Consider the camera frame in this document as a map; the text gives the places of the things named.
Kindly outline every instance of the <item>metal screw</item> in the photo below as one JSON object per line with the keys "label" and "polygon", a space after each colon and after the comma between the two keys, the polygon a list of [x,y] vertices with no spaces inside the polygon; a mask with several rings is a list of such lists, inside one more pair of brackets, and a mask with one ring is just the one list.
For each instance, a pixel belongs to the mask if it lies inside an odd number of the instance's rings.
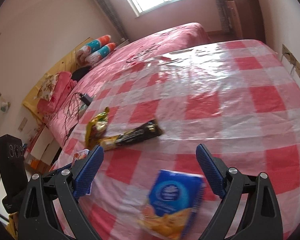
{"label": "metal screw", "polygon": [[67,176],[67,175],[70,174],[70,170],[65,169],[65,170],[61,171],[61,174],[62,174],[63,176]]}
{"label": "metal screw", "polygon": [[39,178],[39,174],[38,173],[32,175],[32,179],[37,179],[37,178]]}
{"label": "metal screw", "polygon": [[268,175],[264,172],[260,173],[260,177],[263,178],[263,179],[266,179],[268,178]]}
{"label": "metal screw", "polygon": [[229,172],[230,172],[231,174],[237,174],[237,173],[238,173],[238,170],[237,170],[236,168],[230,168],[230,169],[229,169]]}

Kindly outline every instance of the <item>floral pillow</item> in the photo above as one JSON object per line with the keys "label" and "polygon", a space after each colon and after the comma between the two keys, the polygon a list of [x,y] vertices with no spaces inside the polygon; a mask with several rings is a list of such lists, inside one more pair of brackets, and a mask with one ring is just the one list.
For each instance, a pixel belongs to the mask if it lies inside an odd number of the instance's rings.
{"label": "floral pillow", "polygon": [[45,81],[42,83],[39,89],[37,98],[42,98],[46,101],[50,101],[53,95],[54,88],[56,87],[59,74],[49,75],[46,77]]}

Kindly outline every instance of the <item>snack bag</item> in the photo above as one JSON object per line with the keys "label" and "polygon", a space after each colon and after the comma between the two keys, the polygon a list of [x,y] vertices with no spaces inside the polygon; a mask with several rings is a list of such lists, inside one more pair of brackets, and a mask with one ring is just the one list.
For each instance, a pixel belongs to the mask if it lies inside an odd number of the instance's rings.
{"label": "snack bag", "polygon": [[73,156],[73,159],[72,159],[71,167],[73,167],[74,163],[77,160],[84,159],[85,157],[88,156],[88,154],[89,154],[89,150],[88,149],[84,149],[82,151],[79,151],[79,152],[75,153],[74,156]]}
{"label": "snack bag", "polygon": [[86,132],[86,147],[90,150],[97,144],[97,140],[106,132],[108,127],[108,114],[109,107],[105,108],[105,111],[95,116],[87,124]]}
{"label": "snack bag", "polygon": [[201,175],[161,170],[139,224],[161,239],[181,239],[193,223],[204,188]]}

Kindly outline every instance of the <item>black cloth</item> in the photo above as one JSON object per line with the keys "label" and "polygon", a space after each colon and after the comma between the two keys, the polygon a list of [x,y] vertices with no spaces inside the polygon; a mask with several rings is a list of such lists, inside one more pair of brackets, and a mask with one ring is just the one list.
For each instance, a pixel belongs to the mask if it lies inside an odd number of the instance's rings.
{"label": "black cloth", "polygon": [[71,79],[79,81],[90,71],[90,68],[91,68],[91,66],[82,67],[82,68],[77,69],[76,71],[74,71],[72,73]]}

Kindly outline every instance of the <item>chocolate bar wrapper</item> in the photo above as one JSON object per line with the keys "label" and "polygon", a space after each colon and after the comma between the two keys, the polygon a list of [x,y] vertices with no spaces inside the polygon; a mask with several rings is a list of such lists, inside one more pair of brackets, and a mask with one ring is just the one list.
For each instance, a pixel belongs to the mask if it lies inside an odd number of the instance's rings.
{"label": "chocolate bar wrapper", "polygon": [[143,142],[162,134],[163,130],[159,127],[157,120],[153,119],[123,134],[102,138],[98,140],[98,144],[106,151],[119,146]]}

